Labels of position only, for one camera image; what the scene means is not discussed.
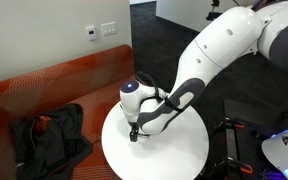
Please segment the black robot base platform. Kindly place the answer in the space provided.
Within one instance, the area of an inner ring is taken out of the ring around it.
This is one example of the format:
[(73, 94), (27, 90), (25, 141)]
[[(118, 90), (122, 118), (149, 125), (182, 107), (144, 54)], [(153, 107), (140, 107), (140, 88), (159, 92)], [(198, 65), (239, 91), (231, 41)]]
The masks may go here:
[(253, 168), (245, 180), (288, 180), (288, 111), (274, 112), (225, 100), (224, 117), (244, 125), (234, 132), (240, 161)]

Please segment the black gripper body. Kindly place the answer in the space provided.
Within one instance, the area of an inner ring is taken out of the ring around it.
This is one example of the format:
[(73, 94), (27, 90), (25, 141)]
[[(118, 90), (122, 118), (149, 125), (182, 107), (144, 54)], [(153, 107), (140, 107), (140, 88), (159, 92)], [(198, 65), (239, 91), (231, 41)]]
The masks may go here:
[(138, 140), (139, 127), (137, 123), (131, 123), (131, 131), (129, 133), (130, 140), (136, 142)]

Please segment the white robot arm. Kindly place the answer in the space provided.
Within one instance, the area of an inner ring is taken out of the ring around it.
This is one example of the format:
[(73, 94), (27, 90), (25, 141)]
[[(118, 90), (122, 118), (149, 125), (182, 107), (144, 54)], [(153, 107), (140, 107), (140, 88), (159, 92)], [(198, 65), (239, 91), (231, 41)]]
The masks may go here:
[(162, 133), (218, 73), (250, 53), (261, 53), (288, 72), (288, 0), (257, 11), (236, 6), (217, 17), (183, 51), (170, 92), (137, 80), (126, 82), (120, 102), (131, 127), (129, 139)]

